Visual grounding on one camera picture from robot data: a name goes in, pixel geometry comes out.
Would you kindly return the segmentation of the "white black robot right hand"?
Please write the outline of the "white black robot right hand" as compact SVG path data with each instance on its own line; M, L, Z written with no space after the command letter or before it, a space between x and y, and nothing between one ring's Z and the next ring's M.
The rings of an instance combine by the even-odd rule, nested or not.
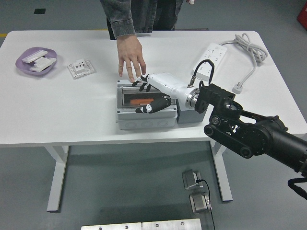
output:
M135 110L136 113L152 114L163 110L171 105L171 100L177 99L186 108L193 108L192 99L198 93L195 87L188 87L183 81L170 73L148 74L139 76L133 86L141 84L139 91L149 90L154 87L164 95Z

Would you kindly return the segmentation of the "person's hand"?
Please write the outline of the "person's hand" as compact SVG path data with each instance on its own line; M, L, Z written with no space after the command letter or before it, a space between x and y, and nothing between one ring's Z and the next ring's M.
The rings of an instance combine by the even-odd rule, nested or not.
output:
M142 45L134 34L116 38L118 50L118 74L123 75L124 66L130 82L146 73L146 63L143 59Z

